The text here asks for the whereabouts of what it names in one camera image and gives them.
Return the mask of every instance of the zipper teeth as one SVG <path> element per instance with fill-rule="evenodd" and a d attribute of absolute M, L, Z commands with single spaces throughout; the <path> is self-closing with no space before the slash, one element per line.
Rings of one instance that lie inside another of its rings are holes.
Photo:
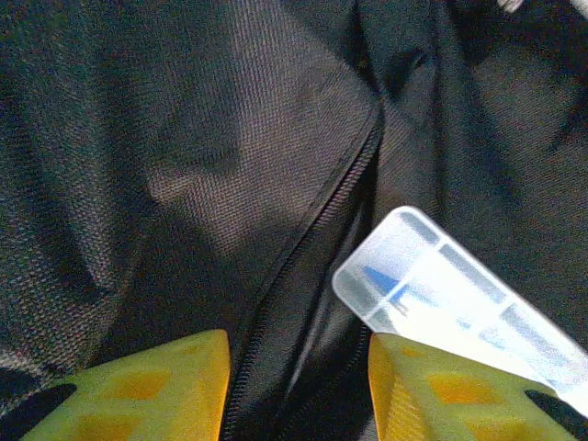
<path fill-rule="evenodd" d="M 319 217 L 314 221 L 307 233 L 304 235 L 300 243 L 296 246 L 294 251 L 290 254 L 284 265 L 280 268 L 276 279 L 272 282 L 272 285 L 268 291 L 268 296 L 272 296 L 272 290 L 275 285 L 282 280 L 287 272 L 294 266 L 296 259 L 304 252 L 308 242 L 315 236 L 315 234 L 325 226 L 325 224 L 331 220 L 336 210 L 341 207 L 347 197 L 351 194 L 353 189 L 356 187 L 359 178 L 368 168 L 371 159 L 373 158 L 378 145 L 379 145 L 379 132 L 380 130 L 373 130 L 367 136 L 366 142 L 361 152 L 354 160 L 351 168 L 347 172 L 344 180 L 340 186 L 335 190 L 331 199 L 327 202 L 326 206 L 322 210 Z M 262 337 L 267 329 L 267 323 L 269 321 L 269 311 L 271 309 L 274 297 L 267 297 L 258 313 L 258 320 L 253 330 L 249 345 L 246 350 L 246 354 L 243 357 L 243 362 L 237 373 L 233 385 L 232 400 L 229 400 L 228 408 L 225 413 L 225 425 L 222 431 L 222 440 L 229 441 L 234 435 L 234 431 L 237 425 L 237 419 L 241 410 L 241 399 L 244 395 L 245 386 L 251 375 L 254 367 L 254 362 L 261 346 Z"/>
<path fill-rule="evenodd" d="M 306 402 L 298 409 L 294 415 L 288 419 L 288 423 L 284 426 L 284 428 L 279 432 L 279 435 L 276 438 L 276 441 L 281 441 L 286 438 L 288 433 L 294 428 L 296 423 L 298 423 L 308 412 L 310 408 L 314 409 L 317 407 L 317 404 L 320 403 L 322 399 L 325 398 L 325 395 L 330 395 L 337 386 L 345 378 L 347 372 L 351 370 L 357 362 L 361 359 L 364 351 L 366 350 L 368 344 L 368 338 L 370 335 L 370 331 L 368 327 L 361 323 L 361 331 L 359 334 L 358 342 L 356 350 L 351 357 L 351 359 L 345 364 L 345 367 L 337 374 L 324 388 L 320 389 L 318 392 L 314 394 L 312 398 L 306 400 Z"/>

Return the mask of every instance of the yellow plastic object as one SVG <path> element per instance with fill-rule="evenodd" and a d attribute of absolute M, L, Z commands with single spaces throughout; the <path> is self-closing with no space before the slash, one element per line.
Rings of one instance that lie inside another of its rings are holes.
<path fill-rule="evenodd" d="M 222 330 L 92 367 L 60 381 L 77 391 L 23 440 L 217 440 L 229 373 Z"/>
<path fill-rule="evenodd" d="M 373 335 L 368 373 L 380 441 L 575 439 L 525 395 L 548 387 L 398 335 Z"/>

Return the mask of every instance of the plastic lid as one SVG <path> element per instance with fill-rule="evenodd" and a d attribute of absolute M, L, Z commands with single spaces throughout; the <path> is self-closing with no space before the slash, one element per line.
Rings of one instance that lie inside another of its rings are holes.
<path fill-rule="evenodd" d="M 420 210 L 394 210 L 333 287 L 373 332 L 542 382 L 588 415 L 588 354 Z"/>

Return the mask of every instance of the black bag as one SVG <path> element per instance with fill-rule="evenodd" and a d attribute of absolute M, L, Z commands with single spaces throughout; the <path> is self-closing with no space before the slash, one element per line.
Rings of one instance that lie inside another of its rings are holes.
<path fill-rule="evenodd" d="M 223 328 L 222 440 L 376 439 L 330 280 L 406 203 L 588 347 L 571 3 L 211 3 L 4 6 L 0 415 Z"/>

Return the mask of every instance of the clear plastic container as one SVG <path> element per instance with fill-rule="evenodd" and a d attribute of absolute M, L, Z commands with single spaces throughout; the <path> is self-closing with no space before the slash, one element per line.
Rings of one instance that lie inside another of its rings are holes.
<path fill-rule="evenodd" d="M 420 210 L 394 210 L 333 287 L 373 332 L 540 381 L 588 415 L 588 354 Z"/>

